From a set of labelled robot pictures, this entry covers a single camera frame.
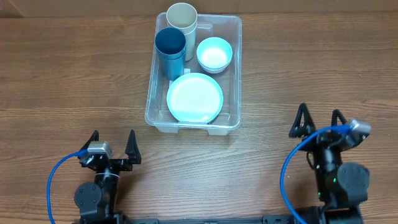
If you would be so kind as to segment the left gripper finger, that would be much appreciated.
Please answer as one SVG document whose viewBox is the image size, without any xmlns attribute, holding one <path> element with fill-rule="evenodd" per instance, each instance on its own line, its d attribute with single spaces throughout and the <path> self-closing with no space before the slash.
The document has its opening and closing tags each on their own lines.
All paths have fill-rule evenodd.
<svg viewBox="0 0 398 224">
<path fill-rule="evenodd" d="M 81 149 L 88 149 L 88 146 L 93 141 L 99 141 L 99 132 L 97 130 L 94 130 L 94 132 L 91 135 L 91 137 L 89 138 L 89 140 L 87 140 L 87 142 L 83 145 L 83 147 Z"/>
<path fill-rule="evenodd" d="M 125 154 L 128 156 L 131 164 L 141 164 L 142 157 L 137 146 L 136 135 L 133 129 L 127 140 Z"/>
</svg>

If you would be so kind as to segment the light blue plate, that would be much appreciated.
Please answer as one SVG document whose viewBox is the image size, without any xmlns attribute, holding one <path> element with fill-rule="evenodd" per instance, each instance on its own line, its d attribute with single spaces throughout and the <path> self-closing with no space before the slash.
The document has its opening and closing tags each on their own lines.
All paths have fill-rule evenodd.
<svg viewBox="0 0 398 224">
<path fill-rule="evenodd" d="M 206 124 L 219 115 L 224 98 L 215 79 L 203 73 L 188 73 L 172 82 L 166 101 L 177 121 Z"/>
</svg>

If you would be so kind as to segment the blue cup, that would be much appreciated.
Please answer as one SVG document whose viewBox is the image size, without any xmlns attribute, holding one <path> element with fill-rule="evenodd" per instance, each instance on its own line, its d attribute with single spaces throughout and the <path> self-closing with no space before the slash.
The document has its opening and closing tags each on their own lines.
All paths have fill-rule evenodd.
<svg viewBox="0 0 398 224">
<path fill-rule="evenodd" d="M 160 66 L 163 75 L 170 81 L 175 81 L 184 74 L 185 56 L 160 55 Z"/>
<path fill-rule="evenodd" d="M 161 58 L 177 59 L 186 51 L 186 38 L 182 31 L 166 27 L 155 36 L 155 48 Z"/>
</svg>

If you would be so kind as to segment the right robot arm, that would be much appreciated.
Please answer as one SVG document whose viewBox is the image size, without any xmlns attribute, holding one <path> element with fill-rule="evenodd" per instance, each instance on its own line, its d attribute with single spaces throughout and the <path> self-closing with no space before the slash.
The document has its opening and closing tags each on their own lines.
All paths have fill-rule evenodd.
<svg viewBox="0 0 398 224">
<path fill-rule="evenodd" d="M 318 198 L 324 204 L 294 209 L 280 178 L 282 198 L 294 223 L 362 223 L 359 209 L 368 199 L 369 170 L 358 163 L 344 163 L 341 154 L 359 146 L 371 132 L 371 126 L 358 119 L 347 120 L 339 110 L 333 110 L 331 124 L 316 129 L 305 103 L 300 104 L 289 137 L 302 141 L 288 155 L 281 172 L 298 151 L 305 151 L 306 160 L 315 173 Z"/>
</svg>

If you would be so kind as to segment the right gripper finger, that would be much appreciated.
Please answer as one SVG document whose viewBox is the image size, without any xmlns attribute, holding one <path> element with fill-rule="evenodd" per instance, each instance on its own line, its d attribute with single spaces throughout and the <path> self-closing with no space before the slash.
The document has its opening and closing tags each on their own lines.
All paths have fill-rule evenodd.
<svg viewBox="0 0 398 224">
<path fill-rule="evenodd" d="M 316 131 L 316 127 L 305 103 L 299 105 L 297 115 L 289 131 L 290 138 L 304 138 Z"/>
<path fill-rule="evenodd" d="M 338 120 L 340 120 L 342 124 L 346 124 L 347 122 L 343 114 L 338 109 L 335 109 L 332 112 L 331 125 L 336 126 L 338 124 Z"/>
</svg>

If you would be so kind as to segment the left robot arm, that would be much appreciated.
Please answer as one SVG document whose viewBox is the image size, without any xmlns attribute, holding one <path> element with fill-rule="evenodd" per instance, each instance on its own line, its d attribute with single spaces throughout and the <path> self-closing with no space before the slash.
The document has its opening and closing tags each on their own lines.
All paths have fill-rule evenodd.
<svg viewBox="0 0 398 224">
<path fill-rule="evenodd" d="M 81 184 L 74 196 L 76 206 L 80 209 L 80 223 L 129 223 L 123 212 L 116 212 L 116 198 L 119 186 L 119 175 L 132 171 L 134 164 L 140 164 L 136 135 L 131 130 L 126 144 L 127 158 L 113 159 L 109 142 L 99 140 L 99 132 L 94 131 L 80 150 L 78 156 L 82 167 L 96 172 L 92 182 Z"/>
</svg>

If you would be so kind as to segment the grey bowl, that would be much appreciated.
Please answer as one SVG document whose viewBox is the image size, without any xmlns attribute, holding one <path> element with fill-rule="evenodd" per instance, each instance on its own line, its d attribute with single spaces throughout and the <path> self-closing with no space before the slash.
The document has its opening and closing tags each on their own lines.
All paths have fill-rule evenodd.
<svg viewBox="0 0 398 224">
<path fill-rule="evenodd" d="M 206 66 L 202 66 L 202 69 L 204 69 L 204 71 L 211 73 L 211 74 L 216 74 L 216 73 L 221 73 L 223 72 L 228 66 L 224 66 L 224 67 L 220 67 L 220 68 L 209 68 Z"/>
</svg>

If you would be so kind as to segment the cream cup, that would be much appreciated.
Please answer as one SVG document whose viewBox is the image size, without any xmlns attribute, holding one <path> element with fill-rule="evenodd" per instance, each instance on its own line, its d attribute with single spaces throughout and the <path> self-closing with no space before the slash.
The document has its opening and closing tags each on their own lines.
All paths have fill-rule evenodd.
<svg viewBox="0 0 398 224">
<path fill-rule="evenodd" d="M 166 12 L 168 24 L 180 29 L 184 34 L 189 34 L 196 29 L 197 17 L 197 10 L 191 4 L 185 2 L 171 5 Z"/>
<path fill-rule="evenodd" d="M 195 54 L 195 42 L 196 42 L 196 27 L 194 27 L 189 33 L 185 34 L 186 40 L 186 52 L 185 60 L 189 61 Z"/>
</svg>

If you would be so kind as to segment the light blue bowl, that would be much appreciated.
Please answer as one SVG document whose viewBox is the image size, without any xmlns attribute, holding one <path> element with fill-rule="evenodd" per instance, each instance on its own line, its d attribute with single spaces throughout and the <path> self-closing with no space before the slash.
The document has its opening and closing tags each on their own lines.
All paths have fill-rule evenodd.
<svg viewBox="0 0 398 224">
<path fill-rule="evenodd" d="M 232 60 L 233 48 L 220 37 L 209 37 L 197 47 L 197 59 L 200 65 L 209 70 L 221 70 Z"/>
</svg>

